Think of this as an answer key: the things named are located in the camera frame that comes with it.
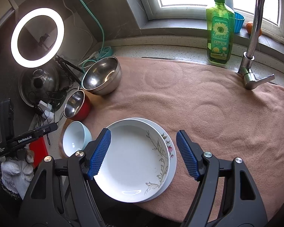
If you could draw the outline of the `left white gloved hand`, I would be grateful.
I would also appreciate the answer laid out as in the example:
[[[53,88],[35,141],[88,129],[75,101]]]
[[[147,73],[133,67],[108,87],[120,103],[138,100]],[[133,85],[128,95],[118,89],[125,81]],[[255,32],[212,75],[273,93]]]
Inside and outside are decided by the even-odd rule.
[[[1,163],[1,182],[4,189],[11,195],[19,196],[22,200],[34,177],[34,152],[24,149],[22,160],[6,158]]]

